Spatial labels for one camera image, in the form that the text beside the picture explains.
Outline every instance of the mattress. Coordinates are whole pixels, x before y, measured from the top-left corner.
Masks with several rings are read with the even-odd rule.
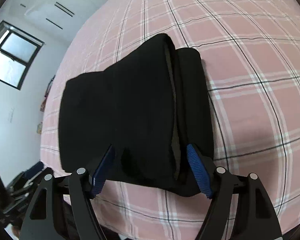
[[[296,0],[109,0],[68,48],[44,113],[41,160],[62,170],[58,112],[66,81],[102,71],[157,33],[199,51],[209,90],[215,164],[255,172],[283,233],[300,223],[300,6]],[[224,239],[236,211],[232,199]],[[130,238],[194,239],[210,201],[106,181],[100,224]]]

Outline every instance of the window frame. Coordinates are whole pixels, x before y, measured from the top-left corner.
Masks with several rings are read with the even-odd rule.
[[[30,69],[30,66],[31,66],[31,64],[32,64],[32,62],[33,62],[33,60],[34,60],[34,58],[37,56],[39,50],[40,50],[41,47],[44,45],[44,42],[43,42],[43,41],[40,41],[40,40],[37,39],[36,37],[30,35],[29,33],[26,33],[25,31],[23,31],[23,30],[21,30],[21,29],[15,27],[15,26],[13,26],[12,24],[10,24],[10,23],[8,23],[8,22],[2,21],[2,22],[0,23],[0,26],[1,26],[2,24],[3,24],[3,25],[4,25],[4,24],[7,24],[7,25],[11,26],[13,29],[18,30],[18,31],[21,32],[21,33],[24,33],[25,35],[31,37],[32,39],[37,40],[38,43],[41,43],[41,44],[42,44],[42,45],[39,45],[39,44],[35,43],[34,41],[31,41],[31,40],[28,39],[27,37],[22,36],[21,34],[19,34],[18,32],[15,32],[15,31],[14,31],[13,29],[11,29],[11,28],[7,30],[7,31],[9,31],[8,35],[7,35],[7,36],[2,40],[2,42],[0,43],[0,52],[1,52],[2,54],[4,54],[5,56],[11,58],[12,60],[14,60],[14,61],[16,61],[16,62],[18,62],[18,63],[20,63],[20,64],[22,64],[22,65],[24,65],[24,66],[26,67],[26,68],[24,69],[23,73],[22,73],[22,76],[20,77],[20,80],[19,80],[19,83],[18,83],[17,86],[11,85],[11,84],[9,84],[9,83],[7,83],[7,82],[1,80],[1,79],[0,79],[0,81],[3,82],[4,84],[10,86],[10,87],[13,87],[13,88],[15,88],[15,89],[21,90],[22,84],[23,84],[23,82],[24,82],[24,80],[25,80],[25,78],[26,78],[26,75],[27,75],[27,73],[28,73],[28,71],[29,71],[29,69]],[[22,60],[22,59],[20,59],[20,58],[18,58],[18,57],[16,57],[16,56],[12,55],[11,53],[9,53],[9,52],[5,51],[4,49],[2,49],[3,44],[4,44],[5,41],[10,37],[11,34],[15,34],[15,35],[19,36],[20,38],[24,39],[25,41],[28,41],[29,43],[31,43],[31,44],[33,44],[34,46],[36,46],[36,49],[35,49],[35,51],[33,52],[32,56],[31,56],[31,58],[29,59],[28,62],[26,62],[26,61],[24,61],[24,60]]]

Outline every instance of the folded black garment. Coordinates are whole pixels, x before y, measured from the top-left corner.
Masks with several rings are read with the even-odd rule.
[[[206,79],[200,54],[176,50],[166,34],[106,70],[66,84],[59,114],[66,172],[113,145],[116,159],[107,179],[193,196],[200,191],[186,158],[189,143],[213,159]]]

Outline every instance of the white ceiling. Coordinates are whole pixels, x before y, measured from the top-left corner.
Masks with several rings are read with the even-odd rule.
[[[70,43],[85,21],[107,0],[11,0],[10,14]],[[55,3],[64,6],[67,14]]]

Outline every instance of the wall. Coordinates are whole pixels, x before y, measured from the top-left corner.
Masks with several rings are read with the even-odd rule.
[[[39,160],[40,135],[36,127],[43,118],[40,105],[69,45],[12,16],[9,13],[11,1],[7,0],[0,9],[0,22],[11,23],[44,41],[45,45],[32,63],[21,90],[0,82],[0,175],[4,184]]]

